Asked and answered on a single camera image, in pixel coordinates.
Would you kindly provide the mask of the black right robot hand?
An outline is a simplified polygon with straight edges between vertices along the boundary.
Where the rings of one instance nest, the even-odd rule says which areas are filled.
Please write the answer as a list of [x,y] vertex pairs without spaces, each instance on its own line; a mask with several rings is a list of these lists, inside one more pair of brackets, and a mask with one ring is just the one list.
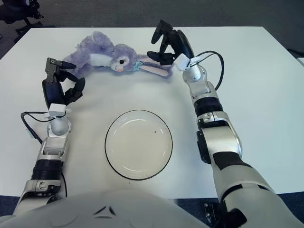
[[173,64],[180,54],[184,54],[188,58],[194,57],[192,47],[185,34],[181,30],[174,30],[169,23],[162,19],[154,31],[151,43],[155,44],[161,37],[159,52],[147,52],[147,56],[160,65]]

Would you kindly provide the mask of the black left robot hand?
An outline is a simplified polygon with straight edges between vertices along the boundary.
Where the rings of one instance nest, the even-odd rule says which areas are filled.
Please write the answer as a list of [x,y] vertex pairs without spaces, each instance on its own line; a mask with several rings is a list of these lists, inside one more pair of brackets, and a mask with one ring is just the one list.
[[[76,65],[72,63],[50,57],[47,58],[45,68],[47,77],[42,81],[47,107],[50,107],[51,104],[69,105],[82,97],[86,81],[84,78],[79,79],[69,72],[69,70],[75,68]],[[74,87],[64,92],[61,83],[66,79],[75,84]]]

